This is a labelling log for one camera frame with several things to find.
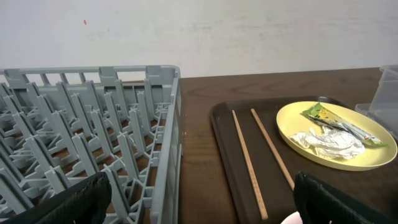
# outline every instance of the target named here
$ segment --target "dish rack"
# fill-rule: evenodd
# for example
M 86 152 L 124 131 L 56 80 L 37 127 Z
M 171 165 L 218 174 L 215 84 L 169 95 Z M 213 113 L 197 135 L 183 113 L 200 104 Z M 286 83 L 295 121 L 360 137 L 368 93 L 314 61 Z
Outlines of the dish rack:
M 121 72 L 145 72 L 123 83 Z M 69 74 L 81 83 L 69 84 Z M 100 83 L 86 80 L 97 73 Z M 183 151 L 180 69 L 171 65 L 0 70 L 0 222 L 96 172 L 104 223 L 177 223 Z M 42 86 L 29 82 L 39 76 Z M 61 82 L 51 85 L 50 76 Z

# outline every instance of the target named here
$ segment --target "snack wrapper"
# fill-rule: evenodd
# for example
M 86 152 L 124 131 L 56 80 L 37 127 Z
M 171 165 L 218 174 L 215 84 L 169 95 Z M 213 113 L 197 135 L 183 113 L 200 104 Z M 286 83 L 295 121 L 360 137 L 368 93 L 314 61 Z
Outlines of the snack wrapper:
M 352 159 L 365 152 L 362 142 L 346 131 L 322 126 L 323 134 L 317 135 L 310 128 L 310 133 L 297 133 L 290 138 L 304 149 L 314 147 L 317 156 L 325 159 Z
M 377 137 L 367 133 L 343 118 L 340 118 L 337 114 L 326 109 L 320 103 L 317 103 L 310 109 L 303 111 L 303 114 L 306 115 L 308 119 L 321 126 L 329 126 L 340 131 L 346 131 L 355 136 L 365 145 L 377 147 L 387 146 L 387 144 L 381 142 Z

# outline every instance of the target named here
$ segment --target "dark wooden tabletop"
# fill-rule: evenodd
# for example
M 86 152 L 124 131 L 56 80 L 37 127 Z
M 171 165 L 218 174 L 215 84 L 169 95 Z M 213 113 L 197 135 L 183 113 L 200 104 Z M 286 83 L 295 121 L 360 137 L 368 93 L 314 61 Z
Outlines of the dark wooden tabletop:
M 214 105 L 229 100 L 327 96 L 353 109 L 370 103 L 378 68 L 183 78 L 185 147 L 180 177 L 180 223 L 237 223 L 233 200 L 210 123 Z

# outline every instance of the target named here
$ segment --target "brown tray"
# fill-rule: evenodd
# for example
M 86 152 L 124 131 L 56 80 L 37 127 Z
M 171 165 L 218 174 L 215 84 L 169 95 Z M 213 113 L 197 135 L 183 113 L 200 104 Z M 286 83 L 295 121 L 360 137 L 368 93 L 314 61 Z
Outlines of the brown tray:
M 210 119 L 223 160 L 236 213 L 241 223 L 281 223 L 295 208 L 292 191 L 261 134 L 250 109 L 254 108 L 294 179 L 307 171 L 367 206 L 398 218 L 398 159 L 380 168 L 351 172 L 329 168 L 304 158 L 291 149 L 279 134 L 276 114 L 281 107 L 297 101 L 321 101 L 345 106 L 323 96 L 229 101 L 216 105 Z M 248 147 L 269 219 L 261 221 L 232 110 L 235 110 Z

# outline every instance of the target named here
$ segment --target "yellow plate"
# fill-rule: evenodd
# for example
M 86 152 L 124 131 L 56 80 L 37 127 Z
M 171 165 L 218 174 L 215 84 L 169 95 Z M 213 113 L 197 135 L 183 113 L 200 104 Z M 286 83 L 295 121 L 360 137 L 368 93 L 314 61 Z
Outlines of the yellow plate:
M 299 132 L 309 133 L 310 128 L 313 128 L 317 134 L 322 133 L 322 129 L 319 125 L 302 115 L 303 111 L 311 108 L 316 103 L 317 102 L 315 101 L 291 103 L 280 109 L 276 116 L 279 131 L 283 139 L 299 154 L 324 166 L 350 171 L 375 169 L 391 162 L 396 157 L 397 144 L 394 138 L 382 126 L 380 126 L 380 124 L 377 124 L 372 119 L 355 111 L 330 103 L 321 103 L 321 105 L 369 134 L 374 135 L 383 143 L 388 144 L 388 146 L 365 146 L 365 153 L 357 155 L 354 159 L 324 159 L 317 156 L 312 147 L 304 149 L 300 145 L 296 144 L 289 138 L 289 136 Z

